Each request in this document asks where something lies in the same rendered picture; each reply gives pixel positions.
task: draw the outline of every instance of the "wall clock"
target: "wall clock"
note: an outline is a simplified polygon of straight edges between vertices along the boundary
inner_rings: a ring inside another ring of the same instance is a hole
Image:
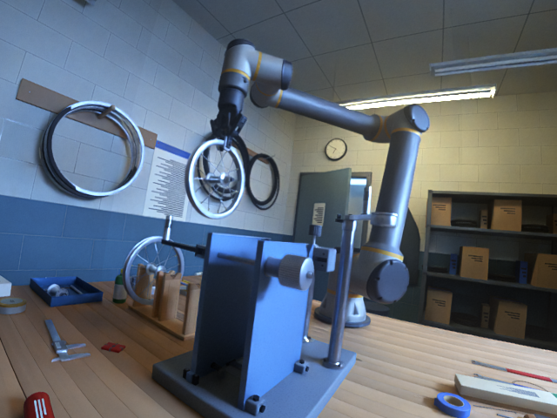
[[[325,146],[325,155],[331,161],[339,161],[346,155],[348,145],[343,139],[333,138]]]

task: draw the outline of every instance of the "wooden table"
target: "wooden table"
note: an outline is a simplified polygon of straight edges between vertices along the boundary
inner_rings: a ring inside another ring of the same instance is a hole
[[[125,304],[113,304],[112,283],[93,285],[104,291],[103,302],[56,308],[48,307],[29,287],[13,287],[12,295],[28,304],[25,313],[0,315],[0,417],[23,417],[25,396],[35,392],[49,394],[56,418],[199,416],[151,379],[153,363],[190,351],[193,341],[177,340]],[[45,319],[54,321],[69,344],[86,343],[86,348],[76,352],[91,353],[91,357],[51,363],[55,354]],[[312,320],[311,335],[328,341],[329,327]],[[109,341],[126,348],[119,354],[101,350]],[[344,348],[358,353],[358,360],[321,417],[447,417],[433,405],[433,399],[438,392],[456,393],[455,373],[520,379],[474,366],[472,359],[557,375],[555,352],[375,315],[369,327],[346,329]],[[557,393],[557,384],[524,380]],[[472,416],[496,417],[497,412],[473,408]]]

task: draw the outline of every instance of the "beige tape roll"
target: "beige tape roll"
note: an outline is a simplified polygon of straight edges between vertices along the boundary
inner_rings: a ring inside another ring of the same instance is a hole
[[[0,299],[0,314],[1,315],[13,315],[20,314],[25,311],[27,307],[27,301],[20,298],[4,298]]]

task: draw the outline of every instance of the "fluorescent light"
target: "fluorescent light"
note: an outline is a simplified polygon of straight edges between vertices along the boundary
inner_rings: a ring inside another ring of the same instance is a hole
[[[350,179],[350,185],[366,185],[367,179]]]
[[[495,96],[495,84],[476,85],[462,89],[445,89],[437,91],[422,91],[382,98],[367,98],[352,102],[341,103],[341,106],[353,111],[376,109],[388,106],[406,106],[419,103],[450,102],[452,100],[467,100],[470,98],[492,98]]]
[[[545,64],[557,64],[557,48],[429,64],[429,70],[432,76],[438,77],[462,74],[465,72],[503,70],[506,68]]]

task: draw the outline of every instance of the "blue tape roll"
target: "blue tape roll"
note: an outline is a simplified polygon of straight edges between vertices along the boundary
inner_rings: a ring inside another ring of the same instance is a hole
[[[467,418],[470,416],[470,403],[457,394],[441,392],[435,398],[434,404],[440,411],[456,418]]]

